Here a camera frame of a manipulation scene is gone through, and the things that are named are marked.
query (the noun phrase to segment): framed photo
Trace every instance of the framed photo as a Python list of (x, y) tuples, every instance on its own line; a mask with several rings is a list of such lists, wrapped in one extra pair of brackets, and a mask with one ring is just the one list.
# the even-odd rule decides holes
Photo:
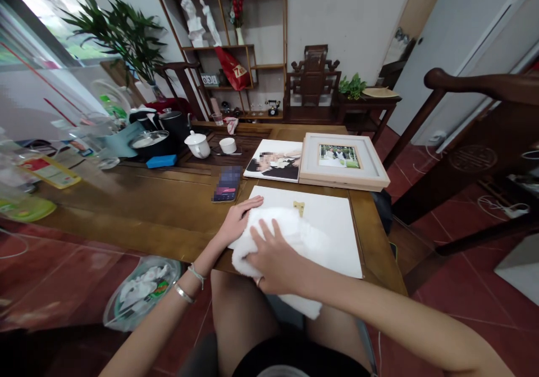
[(262, 140), (243, 173), (246, 177), (298, 183), (303, 143)]
[(379, 192), (390, 180), (369, 137), (307, 133), (299, 183)]

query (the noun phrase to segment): smartphone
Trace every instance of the smartphone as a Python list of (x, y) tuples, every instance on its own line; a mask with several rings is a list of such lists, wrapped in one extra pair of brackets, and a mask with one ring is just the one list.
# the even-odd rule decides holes
[(213, 203), (226, 203), (236, 200), (240, 186), (242, 167), (223, 167), (217, 188), (213, 193)]

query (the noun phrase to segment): white vase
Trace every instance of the white vase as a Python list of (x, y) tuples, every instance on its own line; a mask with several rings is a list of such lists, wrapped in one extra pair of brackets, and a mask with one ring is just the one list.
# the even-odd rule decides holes
[(243, 35), (241, 34), (241, 28), (236, 28), (236, 35), (237, 35), (237, 43), (238, 45), (244, 45), (245, 42), (243, 41)]

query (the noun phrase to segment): white door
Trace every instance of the white door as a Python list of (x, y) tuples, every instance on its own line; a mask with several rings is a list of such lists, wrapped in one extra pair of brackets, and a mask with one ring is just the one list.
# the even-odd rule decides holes
[(431, 90), (423, 84), (427, 71), (443, 68), (459, 75), (473, 52), (503, 15), (509, 0), (438, 0), (423, 28), (395, 92), (402, 96), (388, 125), (401, 135)]

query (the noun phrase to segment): wooden side table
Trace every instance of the wooden side table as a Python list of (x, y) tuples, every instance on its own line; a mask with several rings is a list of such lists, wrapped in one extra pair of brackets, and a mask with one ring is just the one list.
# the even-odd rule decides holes
[[(387, 121), (393, 114), (397, 102), (401, 101), (402, 98), (400, 96), (394, 96), (392, 98), (374, 98), (368, 95), (362, 95), (362, 98), (363, 99), (349, 100), (342, 94), (338, 94), (339, 106), (335, 124), (347, 125), (346, 128), (348, 130), (357, 131), (358, 135), (361, 135), (362, 132), (374, 132), (372, 144), (375, 144), (380, 138), (384, 127), (386, 127)], [(362, 111), (360, 112), (359, 121), (354, 123), (344, 122), (346, 113), (350, 111)], [(379, 125), (371, 117), (373, 111), (378, 114), (386, 111)]]

